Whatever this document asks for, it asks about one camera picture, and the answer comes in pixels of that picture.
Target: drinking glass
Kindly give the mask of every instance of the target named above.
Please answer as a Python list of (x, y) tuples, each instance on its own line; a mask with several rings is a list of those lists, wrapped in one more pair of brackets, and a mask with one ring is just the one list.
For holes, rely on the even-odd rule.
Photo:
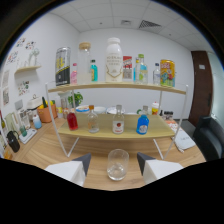
[(107, 174), (112, 180), (122, 180), (128, 170), (129, 154), (123, 149), (114, 149), (108, 154)]

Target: wooden table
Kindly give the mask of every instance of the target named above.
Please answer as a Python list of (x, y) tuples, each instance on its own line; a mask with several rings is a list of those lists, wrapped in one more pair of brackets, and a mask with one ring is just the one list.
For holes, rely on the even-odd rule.
[[(55, 118), (57, 128), (61, 127), (66, 120)], [(45, 169), (51, 164), (68, 162), (77, 157), (91, 153), (91, 161), (88, 174), (84, 183), (84, 188), (100, 190), (124, 190), (140, 188), (145, 185), (140, 172), (137, 152), (144, 153), (158, 160), (161, 160), (159, 152), (153, 140), (94, 140), (80, 138), (70, 157), (66, 157), (59, 141), (56, 137), (53, 124), (42, 123), (37, 134), (27, 143), (20, 142), (21, 148), (17, 153), (13, 153), (13, 161), (34, 165)], [(60, 134), (67, 152), (71, 149), (76, 137)], [(156, 139), (161, 152), (165, 155), (170, 143), (170, 137)], [(124, 149), (129, 153), (129, 168), (126, 177), (121, 181), (113, 181), (107, 176), (107, 156), (116, 148)], [(203, 155), (197, 146), (185, 150), (181, 153), (173, 144), (165, 161), (180, 163), (183, 167), (205, 162)]]

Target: pink bottle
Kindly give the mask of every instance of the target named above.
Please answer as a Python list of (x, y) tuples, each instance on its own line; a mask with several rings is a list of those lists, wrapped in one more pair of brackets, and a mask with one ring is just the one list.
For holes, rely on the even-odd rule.
[(77, 63), (73, 63), (74, 69), (70, 75), (70, 84), (77, 84)]

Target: poster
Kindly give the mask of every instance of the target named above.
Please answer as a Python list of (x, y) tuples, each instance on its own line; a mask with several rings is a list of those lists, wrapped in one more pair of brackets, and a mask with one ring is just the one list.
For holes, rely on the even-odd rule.
[(29, 81), (23, 81), (18, 85), (19, 96), (30, 92)]
[(26, 38), (24, 38), (24, 37), (20, 38), (16, 43), (16, 47), (22, 47), (25, 40), (26, 40)]
[(7, 105), (9, 103), (9, 87), (6, 87), (3, 90), (3, 105)]
[(15, 51), (15, 52), (11, 53), (9, 55), (9, 57), (7, 58), (6, 65), (15, 62), (17, 55), (18, 55), (18, 51)]
[(8, 81), (9, 81), (9, 70), (4, 72), (3, 80), (2, 80), (2, 88), (5, 88), (6, 86), (8, 86)]
[(36, 42), (34, 42), (34, 41), (28, 41), (28, 42), (26, 43), (25, 49), (26, 49), (26, 50), (33, 50), (35, 44), (36, 44)]

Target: can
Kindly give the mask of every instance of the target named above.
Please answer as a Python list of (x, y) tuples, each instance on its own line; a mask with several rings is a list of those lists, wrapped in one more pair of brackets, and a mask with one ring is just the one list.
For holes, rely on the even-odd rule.
[(175, 87), (175, 63), (171, 60), (160, 60), (160, 85)]
[(71, 49), (69, 47), (61, 47), (56, 52), (56, 86), (70, 84), (70, 54)]

